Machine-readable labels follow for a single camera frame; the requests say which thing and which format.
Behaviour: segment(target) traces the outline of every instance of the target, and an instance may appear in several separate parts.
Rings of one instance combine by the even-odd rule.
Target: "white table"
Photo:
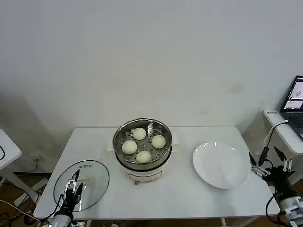
[[[194,172],[190,159],[204,141],[230,144],[248,157],[248,148],[236,127],[170,127],[179,144],[174,146],[169,171],[160,179],[138,186],[120,171],[120,164],[107,152],[115,128],[77,128],[71,135],[55,170],[35,209],[37,218],[48,216],[55,208],[53,188],[60,174],[72,164],[87,159],[100,160],[110,174],[104,197],[93,207],[75,212],[75,219],[162,219],[220,218],[265,215],[272,193],[266,182],[250,174],[236,190],[221,190],[208,185]],[[275,215],[275,201],[269,206]]]
[[[276,125],[278,122],[285,120],[281,114],[275,110],[264,110],[264,116],[269,121],[271,126]],[[303,141],[299,138],[299,136],[294,132],[292,127],[288,124],[279,125],[275,131],[282,139],[283,143],[290,150],[291,154],[288,158],[295,158],[296,156],[303,155]],[[289,177],[289,181],[291,184],[295,184],[300,179],[303,178],[303,159],[296,161],[296,172]]]
[[[0,129],[0,146],[2,146],[5,152],[4,158],[0,160],[0,175],[3,178],[8,179],[15,186],[26,191],[33,201],[37,201],[38,194],[28,185],[23,183],[23,181],[21,181],[12,171],[6,168],[10,163],[12,163],[21,156],[22,151],[16,146],[16,144],[7,136],[7,134],[2,129]],[[15,205],[19,206],[22,200],[23,197],[17,199],[15,201]]]

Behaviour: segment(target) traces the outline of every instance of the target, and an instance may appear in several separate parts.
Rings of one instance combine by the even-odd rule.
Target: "laptop screen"
[[[296,77],[283,109],[303,111],[303,77]]]

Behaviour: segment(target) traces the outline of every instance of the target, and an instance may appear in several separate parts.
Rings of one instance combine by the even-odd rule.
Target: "laptop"
[[[303,76],[296,76],[280,111],[303,140]]]

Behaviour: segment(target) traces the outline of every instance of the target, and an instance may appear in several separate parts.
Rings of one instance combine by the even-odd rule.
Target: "floor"
[[[22,176],[20,177],[26,184],[33,186],[35,185],[39,180],[41,180],[42,176]],[[303,193],[303,181],[298,182],[295,185],[296,189]],[[18,198],[22,192],[20,192],[18,189],[10,187],[8,185],[3,185],[0,187],[0,199],[5,200],[11,204],[14,204],[14,200]],[[29,209],[26,209],[28,206],[28,202],[24,202],[21,206],[21,210],[28,211],[29,209],[33,209],[35,207],[35,204],[32,202],[29,205]],[[0,214],[3,212],[6,212],[10,217],[14,215],[15,209],[11,206],[1,203],[0,205]],[[7,227],[8,222],[4,222],[2,219],[6,219],[6,215],[0,216],[0,227]],[[236,221],[236,218],[227,218],[226,223],[227,225],[231,226],[232,222]],[[111,224],[114,221],[108,221],[105,223],[105,227],[111,227]],[[220,219],[191,219],[191,220],[124,220],[116,221],[116,224],[119,225],[119,227],[166,227],[166,226],[174,226],[174,227],[217,227],[221,226]],[[91,227],[103,227],[104,221],[92,221]],[[252,223],[247,225],[247,227],[276,227],[277,225],[272,224],[268,221],[266,217],[260,217],[256,220],[254,220]],[[23,217],[19,217],[17,220],[11,223],[11,227],[26,227],[26,225],[23,223]]]

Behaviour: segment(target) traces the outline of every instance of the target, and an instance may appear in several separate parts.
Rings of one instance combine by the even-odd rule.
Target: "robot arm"
[[[275,147],[275,151],[280,160],[284,162],[282,166],[273,166],[271,168],[263,169],[256,164],[256,161],[250,154],[250,162],[252,164],[252,171],[261,177],[266,182],[274,184],[276,189],[275,199],[281,209],[278,214],[278,220],[272,222],[280,224],[282,226],[289,227],[303,227],[303,199],[300,194],[293,189],[289,183],[288,177],[291,175],[291,159],[286,159],[283,152]],[[282,222],[279,216],[285,216],[287,223]]]
[[[76,189],[76,183],[79,177],[80,170],[77,170],[72,178],[66,183],[65,187],[65,199],[63,198],[63,203],[59,211],[57,211],[53,216],[53,221],[49,225],[44,225],[43,227],[69,227],[74,218],[73,210],[75,206],[81,200],[81,194],[83,189],[83,183],[79,185]]]

